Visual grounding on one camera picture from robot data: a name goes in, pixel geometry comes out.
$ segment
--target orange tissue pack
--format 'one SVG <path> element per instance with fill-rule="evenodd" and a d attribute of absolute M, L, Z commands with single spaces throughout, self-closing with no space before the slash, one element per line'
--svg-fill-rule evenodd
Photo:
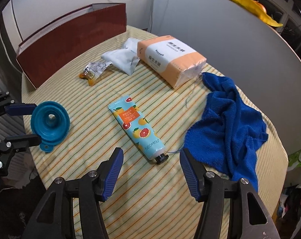
<path fill-rule="evenodd" d="M 138 42 L 137 56 L 173 88 L 197 77 L 207 61 L 203 55 L 172 36 Z"/>

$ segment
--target plastic wrapper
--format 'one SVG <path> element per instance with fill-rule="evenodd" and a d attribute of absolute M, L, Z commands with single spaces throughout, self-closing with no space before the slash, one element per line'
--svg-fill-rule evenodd
<path fill-rule="evenodd" d="M 139 41 L 139 39 L 130 37 L 121 49 L 107 51 L 101 55 L 101 58 L 111 61 L 117 69 L 132 75 L 139 62 L 139 57 L 137 57 L 137 43 Z"/>
<path fill-rule="evenodd" d="M 172 36 L 138 42 L 138 57 L 158 72 L 173 88 L 201 73 L 207 59 Z"/>
<path fill-rule="evenodd" d="M 90 62 L 84 68 L 83 73 L 79 74 L 79 77 L 81 79 L 87 79 L 89 86 L 93 86 L 98 82 L 98 77 L 111 64 L 112 62 Z"/>

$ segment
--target light blue tube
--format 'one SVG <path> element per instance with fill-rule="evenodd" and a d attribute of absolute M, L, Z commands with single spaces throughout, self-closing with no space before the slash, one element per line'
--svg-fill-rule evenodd
<path fill-rule="evenodd" d="M 167 160 L 164 144 L 130 96 L 120 98 L 111 103 L 108 108 L 149 160 L 155 159 L 157 164 Z"/>

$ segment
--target tube cap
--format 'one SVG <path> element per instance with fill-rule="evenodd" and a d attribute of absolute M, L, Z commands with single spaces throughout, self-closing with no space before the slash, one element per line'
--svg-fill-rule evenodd
<path fill-rule="evenodd" d="M 159 155 L 159 156 L 157 156 L 157 157 L 155 158 L 156 164 L 160 165 L 160 164 L 162 164 L 163 162 L 165 162 L 168 158 L 169 158 L 168 155 L 166 155 L 166 154 L 161 154 L 161 155 Z"/>

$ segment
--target blue towel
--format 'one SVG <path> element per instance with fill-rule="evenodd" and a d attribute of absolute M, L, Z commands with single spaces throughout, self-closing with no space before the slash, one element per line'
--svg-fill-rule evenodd
<path fill-rule="evenodd" d="M 229 77 L 206 72 L 202 81 L 211 93 L 201 120 L 187 131 L 184 147 L 233 181 L 247 178 L 258 192 L 256 151 L 268 139 L 261 113 L 243 103 Z"/>

